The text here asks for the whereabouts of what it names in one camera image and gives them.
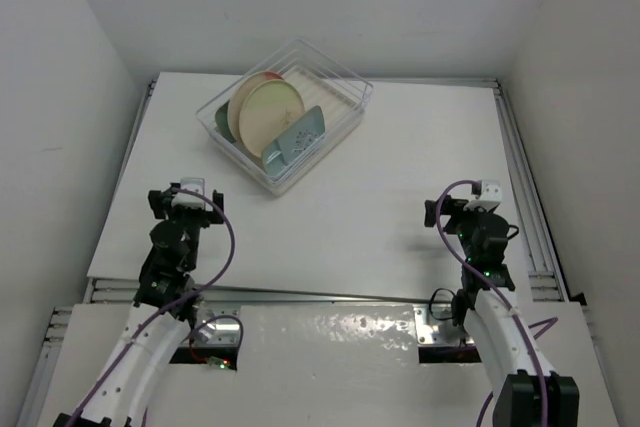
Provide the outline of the dark green glass plate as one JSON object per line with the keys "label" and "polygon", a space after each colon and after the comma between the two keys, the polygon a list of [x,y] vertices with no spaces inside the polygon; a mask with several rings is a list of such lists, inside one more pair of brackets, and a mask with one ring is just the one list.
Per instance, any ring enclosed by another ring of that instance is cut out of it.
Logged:
{"label": "dark green glass plate", "polygon": [[225,102],[218,108],[215,113],[215,122],[220,135],[229,143],[234,144],[236,142],[233,136],[228,122],[228,108],[229,102]]}

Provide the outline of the cream pink round plate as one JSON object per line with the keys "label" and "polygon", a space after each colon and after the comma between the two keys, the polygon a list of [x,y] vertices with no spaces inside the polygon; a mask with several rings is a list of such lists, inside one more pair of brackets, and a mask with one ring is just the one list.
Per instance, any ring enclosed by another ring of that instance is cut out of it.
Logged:
{"label": "cream pink round plate", "polygon": [[232,94],[227,111],[227,122],[232,137],[240,141],[239,117],[247,96],[261,84],[271,80],[282,80],[283,77],[272,71],[259,71],[248,76]]}

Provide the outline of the clear plastic dish rack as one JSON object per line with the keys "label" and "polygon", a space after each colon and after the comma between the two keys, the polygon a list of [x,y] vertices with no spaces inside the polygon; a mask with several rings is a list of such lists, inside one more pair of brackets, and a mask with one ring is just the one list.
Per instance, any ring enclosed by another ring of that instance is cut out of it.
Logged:
{"label": "clear plastic dish rack", "polygon": [[196,118],[221,151],[280,196],[362,121],[372,84],[294,39],[206,102]]}

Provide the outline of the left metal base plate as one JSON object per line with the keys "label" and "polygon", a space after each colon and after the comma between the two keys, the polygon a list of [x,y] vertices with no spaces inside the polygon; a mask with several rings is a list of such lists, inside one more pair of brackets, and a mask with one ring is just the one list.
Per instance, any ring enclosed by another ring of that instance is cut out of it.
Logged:
{"label": "left metal base plate", "polygon": [[198,321],[188,339],[204,346],[239,348],[244,339],[244,326],[236,316],[215,316]]}

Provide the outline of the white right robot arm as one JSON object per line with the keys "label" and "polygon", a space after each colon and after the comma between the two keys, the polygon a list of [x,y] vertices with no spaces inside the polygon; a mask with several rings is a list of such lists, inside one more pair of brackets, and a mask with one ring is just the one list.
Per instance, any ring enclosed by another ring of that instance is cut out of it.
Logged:
{"label": "white right robot arm", "polygon": [[494,426],[576,426],[580,392],[545,358],[522,319],[505,263],[511,225],[495,213],[445,195],[425,202],[427,228],[455,236],[462,247],[461,284],[452,322],[463,328],[492,385]]}

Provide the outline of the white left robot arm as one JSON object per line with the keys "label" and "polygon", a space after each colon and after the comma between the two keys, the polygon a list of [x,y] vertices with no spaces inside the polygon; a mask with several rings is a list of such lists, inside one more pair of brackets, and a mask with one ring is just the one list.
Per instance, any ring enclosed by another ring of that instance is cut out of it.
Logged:
{"label": "white left robot arm", "polygon": [[148,202],[159,221],[126,324],[94,386],[56,426],[143,426],[152,392],[179,345],[195,327],[200,291],[196,269],[200,233],[225,222],[224,196],[205,195],[202,178],[187,177]]}

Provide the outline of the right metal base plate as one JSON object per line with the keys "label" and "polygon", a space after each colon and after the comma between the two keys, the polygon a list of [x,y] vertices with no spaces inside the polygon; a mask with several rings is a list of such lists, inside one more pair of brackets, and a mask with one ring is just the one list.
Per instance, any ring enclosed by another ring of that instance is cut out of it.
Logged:
{"label": "right metal base plate", "polygon": [[420,347],[472,347],[474,340],[453,325],[449,304],[414,305],[415,336]]}

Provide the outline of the cream green round plate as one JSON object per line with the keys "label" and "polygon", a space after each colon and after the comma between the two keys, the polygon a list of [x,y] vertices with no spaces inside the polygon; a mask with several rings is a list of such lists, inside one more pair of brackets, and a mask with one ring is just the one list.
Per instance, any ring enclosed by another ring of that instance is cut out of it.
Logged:
{"label": "cream green round plate", "polygon": [[263,149],[295,123],[306,109],[298,90],[285,80],[271,80],[246,98],[239,117],[241,142],[260,157]]}

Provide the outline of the small green circuit board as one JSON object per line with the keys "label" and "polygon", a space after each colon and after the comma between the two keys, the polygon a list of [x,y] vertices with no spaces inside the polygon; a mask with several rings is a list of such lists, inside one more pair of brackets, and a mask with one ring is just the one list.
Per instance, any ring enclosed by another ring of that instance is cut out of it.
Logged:
{"label": "small green circuit board", "polygon": [[211,367],[218,367],[225,370],[231,367],[231,363],[229,360],[214,356],[211,356],[207,359],[207,364]]}

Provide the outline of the metal base plate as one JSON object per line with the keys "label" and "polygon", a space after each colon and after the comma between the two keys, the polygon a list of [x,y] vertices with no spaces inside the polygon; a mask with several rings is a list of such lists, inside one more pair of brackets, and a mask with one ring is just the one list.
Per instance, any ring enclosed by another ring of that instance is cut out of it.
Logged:
{"label": "metal base plate", "polygon": [[239,348],[244,339],[244,326],[236,316],[215,316],[198,321],[188,339],[204,346]]}
{"label": "metal base plate", "polygon": [[420,347],[472,347],[474,340],[453,325],[449,304],[414,305],[415,336]]}

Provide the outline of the light blue rectangular plate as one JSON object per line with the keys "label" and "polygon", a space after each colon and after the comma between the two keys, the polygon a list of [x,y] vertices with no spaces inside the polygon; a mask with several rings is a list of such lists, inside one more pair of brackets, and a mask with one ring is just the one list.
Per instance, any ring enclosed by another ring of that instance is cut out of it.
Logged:
{"label": "light blue rectangular plate", "polygon": [[263,149],[261,161],[265,173],[270,177],[280,176],[325,130],[323,111],[316,105]]}

